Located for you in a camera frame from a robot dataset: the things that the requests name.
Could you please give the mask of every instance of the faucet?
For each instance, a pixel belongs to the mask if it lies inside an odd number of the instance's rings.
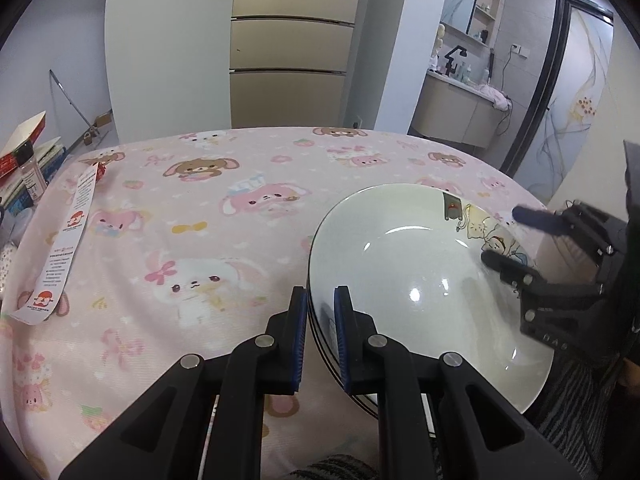
[[[445,72],[445,75],[449,75],[449,73],[456,73],[456,69],[458,68],[458,64],[456,63],[455,66],[453,66],[453,58],[451,57],[451,54],[455,53],[455,51],[459,50],[460,51],[460,56],[462,57],[466,57],[466,48],[460,45],[456,45],[454,48],[452,48],[449,52],[447,52],[444,57],[445,59],[448,59],[447,64],[445,65],[445,68],[447,69]]]

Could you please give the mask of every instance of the pink tablecloth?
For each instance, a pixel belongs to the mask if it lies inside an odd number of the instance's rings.
[[[65,287],[45,322],[25,301],[83,161],[47,190],[10,271],[0,319],[4,420],[45,478],[64,466],[182,355],[228,353],[285,310],[306,282],[312,236],[359,189],[417,182],[463,195],[513,224],[532,195],[436,142],[360,130],[258,128],[191,134],[87,155],[108,162]],[[529,254],[541,236],[513,226]],[[268,398],[263,478],[332,452],[374,462],[376,421],[332,379],[306,338],[300,392]]]

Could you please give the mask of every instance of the door frame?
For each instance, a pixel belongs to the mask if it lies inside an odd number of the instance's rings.
[[[551,38],[536,90],[533,92],[520,129],[500,167],[500,171],[511,178],[518,171],[548,110],[548,104],[556,88],[558,74],[564,59],[566,41],[569,37],[571,11],[574,8],[588,12],[603,22],[613,25],[613,13],[589,0],[556,0]]]

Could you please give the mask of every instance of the refrigerator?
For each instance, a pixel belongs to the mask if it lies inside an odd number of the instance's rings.
[[[338,126],[358,0],[234,0],[231,123]]]

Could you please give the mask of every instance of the box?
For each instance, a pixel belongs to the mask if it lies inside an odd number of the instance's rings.
[[[34,115],[31,119],[27,119],[14,130],[9,140],[0,150],[0,177],[10,173],[18,165],[15,163],[12,151],[20,146],[25,140],[29,139],[33,144],[44,130],[44,116],[41,112]]]

